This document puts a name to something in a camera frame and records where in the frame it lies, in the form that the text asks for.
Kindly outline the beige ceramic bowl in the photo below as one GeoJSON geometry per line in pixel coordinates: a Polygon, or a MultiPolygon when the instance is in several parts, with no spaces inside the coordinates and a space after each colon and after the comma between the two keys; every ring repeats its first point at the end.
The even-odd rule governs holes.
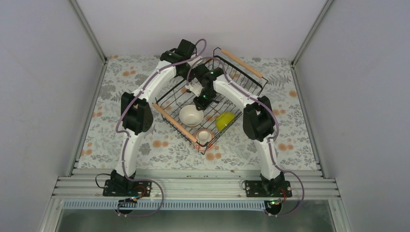
{"type": "Polygon", "coordinates": [[[179,112],[179,119],[185,126],[196,127],[204,119],[204,112],[197,110],[195,105],[186,105],[179,112]]]}

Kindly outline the yellow-green bowl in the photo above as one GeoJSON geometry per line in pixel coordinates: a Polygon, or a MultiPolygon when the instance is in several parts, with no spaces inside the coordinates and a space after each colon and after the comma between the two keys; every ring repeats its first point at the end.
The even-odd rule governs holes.
{"type": "Polygon", "coordinates": [[[215,125],[218,131],[222,131],[235,119],[235,114],[232,112],[224,112],[217,117],[215,125]]]}

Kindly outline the black wire dish rack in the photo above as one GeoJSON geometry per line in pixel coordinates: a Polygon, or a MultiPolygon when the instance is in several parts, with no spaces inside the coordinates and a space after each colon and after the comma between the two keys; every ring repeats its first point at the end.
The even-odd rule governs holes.
{"type": "Polygon", "coordinates": [[[261,95],[266,84],[261,73],[222,50],[198,62],[189,79],[179,78],[155,105],[198,152],[211,150],[236,121],[247,139],[261,143],[276,131],[270,101],[261,95]]]}

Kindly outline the white bowl orange rim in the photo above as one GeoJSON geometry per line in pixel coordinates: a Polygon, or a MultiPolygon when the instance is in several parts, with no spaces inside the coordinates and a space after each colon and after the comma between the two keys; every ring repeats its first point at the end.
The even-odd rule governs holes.
{"type": "Polygon", "coordinates": [[[214,135],[210,130],[199,129],[194,136],[197,142],[193,144],[193,147],[197,151],[206,152],[213,148],[214,145],[211,144],[211,140],[214,138],[214,135]]]}

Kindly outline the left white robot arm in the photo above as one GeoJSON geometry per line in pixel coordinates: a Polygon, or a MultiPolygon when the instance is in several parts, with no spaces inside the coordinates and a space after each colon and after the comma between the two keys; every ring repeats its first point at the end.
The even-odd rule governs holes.
{"type": "Polygon", "coordinates": [[[193,61],[201,52],[196,45],[185,39],[177,48],[165,51],[151,75],[132,93],[121,96],[121,116],[116,132],[125,135],[120,158],[111,173],[109,186],[123,196],[134,191],[131,179],[136,171],[136,158],[144,134],[153,124],[151,106],[165,84],[176,76],[186,77],[193,61]]]}

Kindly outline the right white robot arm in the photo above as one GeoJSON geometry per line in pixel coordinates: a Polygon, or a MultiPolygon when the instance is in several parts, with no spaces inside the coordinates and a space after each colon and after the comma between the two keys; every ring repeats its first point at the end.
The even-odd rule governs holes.
{"type": "Polygon", "coordinates": [[[210,101],[214,93],[219,93],[241,110],[243,131],[254,142],[259,154],[262,191],[268,197],[275,196],[285,177],[283,170],[276,164],[273,141],[276,139],[274,133],[278,131],[278,122],[272,112],[270,100],[245,90],[223,68],[210,70],[205,64],[200,64],[191,68],[188,76],[197,78],[203,87],[200,100],[210,101]]]}

